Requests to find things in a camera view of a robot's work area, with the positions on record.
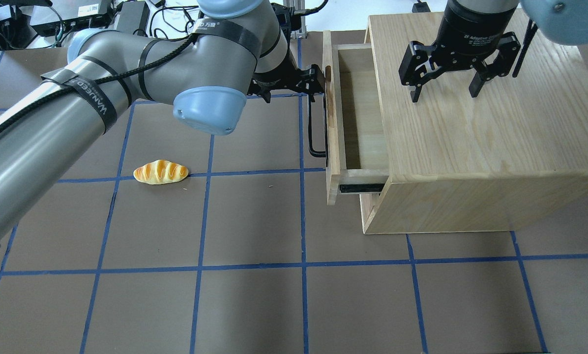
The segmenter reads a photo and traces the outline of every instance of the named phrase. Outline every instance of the wooden cabinet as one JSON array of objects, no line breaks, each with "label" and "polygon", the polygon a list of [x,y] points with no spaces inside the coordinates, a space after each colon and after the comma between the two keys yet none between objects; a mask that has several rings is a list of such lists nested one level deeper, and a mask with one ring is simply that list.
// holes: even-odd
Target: wooden cabinet
[{"label": "wooden cabinet", "polygon": [[[450,72],[412,103],[398,68],[441,13],[370,16],[366,42],[325,33],[327,203],[360,195],[366,234],[518,229],[588,194],[588,71],[577,47],[537,34],[518,78],[478,98]],[[523,38],[517,11],[509,30]]]}]

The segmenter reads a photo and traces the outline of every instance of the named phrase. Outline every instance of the black cable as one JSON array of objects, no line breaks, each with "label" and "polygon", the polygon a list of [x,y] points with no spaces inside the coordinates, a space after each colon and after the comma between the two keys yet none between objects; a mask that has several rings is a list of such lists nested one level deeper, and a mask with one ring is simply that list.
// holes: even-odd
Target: black cable
[{"label": "black cable", "polygon": [[164,6],[164,7],[160,8],[160,9],[156,10],[152,14],[152,16],[150,17],[150,25],[148,26],[148,33],[149,33],[149,35],[150,36],[154,36],[154,33],[152,33],[152,24],[154,22],[154,17],[156,16],[156,14],[158,14],[158,13],[164,11],[164,10],[182,11],[182,10],[188,10],[188,9],[191,10],[191,9],[197,9],[197,8],[198,8],[197,6],[170,6],[170,7],[165,7]]},{"label": "black cable", "polygon": [[[176,49],[172,50],[170,53],[166,54],[166,56],[164,56],[163,58],[155,60],[155,61],[148,63],[146,65],[143,65],[141,67],[137,67],[136,69],[128,70],[128,71],[123,72],[121,74],[116,74],[116,75],[106,76],[104,78],[95,79],[94,82],[97,85],[100,85],[103,83],[118,81],[121,79],[128,78],[129,76],[139,74],[139,72],[144,72],[146,70],[150,70],[150,69],[154,69],[155,67],[159,67],[160,65],[163,65],[164,63],[167,63],[170,60],[174,59],[179,54],[181,54],[182,50],[189,47],[192,43],[195,43],[195,41],[197,40],[197,37],[198,36],[195,33],[190,34],[185,42],[183,42],[181,45],[179,45]],[[13,114],[11,117],[6,119],[0,125],[0,134],[2,132],[4,132],[4,130],[9,128],[11,125],[16,123],[20,119],[22,119],[26,114],[29,114],[29,112],[32,112],[33,110],[35,110],[38,107],[41,107],[42,105],[45,105],[45,103],[48,103],[54,99],[60,98],[64,95],[66,95],[70,92],[74,92],[74,91],[75,91],[75,89],[72,87],[62,88],[62,89],[56,90],[56,91],[48,94],[47,96],[43,96],[32,103],[29,103],[29,105],[23,107],[21,110],[19,110],[15,114]]]},{"label": "black cable", "polygon": [[305,10],[305,12],[303,14],[301,14],[301,16],[307,16],[308,14],[317,13],[318,11],[322,10],[323,7],[325,7],[327,2],[328,2],[328,0],[323,0],[323,2],[318,7],[314,7],[313,9]]},{"label": "black cable", "polygon": [[139,31],[143,32],[143,34],[145,34],[147,37],[147,32],[144,29],[135,29],[134,31],[132,31],[132,34],[135,35],[139,33]]},{"label": "black cable", "polygon": [[154,38],[158,38],[158,37],[156,36],[156,31],[161,31],[161,32],[163,33],[163,35],[165,36],[165,39],[170,39],[170,38],[168,37],[168,34],[166,34],[164,30],[162,30],[162,29],[159,29],[159,27],[157,27],[156,29],[154,29]]}]

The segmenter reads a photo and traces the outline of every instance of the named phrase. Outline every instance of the electronic device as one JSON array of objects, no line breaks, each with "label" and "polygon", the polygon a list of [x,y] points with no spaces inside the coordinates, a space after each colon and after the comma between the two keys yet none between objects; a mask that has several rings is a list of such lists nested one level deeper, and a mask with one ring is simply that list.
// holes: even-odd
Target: electronic device
[{"label": "electronic device", "polygon": [[[57,0],[53,9],[64,21],[65,32],[105,27],[113,18],[111,0]],[[49,7],[34,6],[29,25],[40,36],[53,36],[60,27],[60,20]]]},{"label": "electronic device", "polygon": [[125,1],[121,4],[115,29],[119,32],[147,36],[146,25],[150,8],[145,1]]}]

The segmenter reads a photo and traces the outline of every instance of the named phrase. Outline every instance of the gray robot arm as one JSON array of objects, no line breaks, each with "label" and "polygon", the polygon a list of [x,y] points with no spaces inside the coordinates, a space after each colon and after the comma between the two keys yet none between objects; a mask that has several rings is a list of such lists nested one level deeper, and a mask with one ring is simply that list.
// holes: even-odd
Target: gray robot arm
[{"label": "gray robot arm", "polygon": [[[174,105],[174,115],[184,123],[224,135],[234,130],[253,78],[269,94],[261,78],[298,70],[268,0],[199,4],[206,18],[188,39],[192,45],[82,31],[69,47],[67,67],[48,74],[48,80],[0,116],[0,238],[135,99]],[[94,82],[178,49],[175,58],[153,69]],[[13,116],[18,117],[14,123]]]}]

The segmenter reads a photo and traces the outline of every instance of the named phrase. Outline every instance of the toy bread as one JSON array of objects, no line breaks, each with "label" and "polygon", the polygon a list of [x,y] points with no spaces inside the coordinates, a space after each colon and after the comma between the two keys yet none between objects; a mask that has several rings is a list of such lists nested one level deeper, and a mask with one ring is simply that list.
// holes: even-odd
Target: toy bread
[{"label": "toy bread", "polygon": [[165,184],[182,181],[189,175],[189,169],[167,160],[156,160],[137,168],[132,175],[147,184]]}]

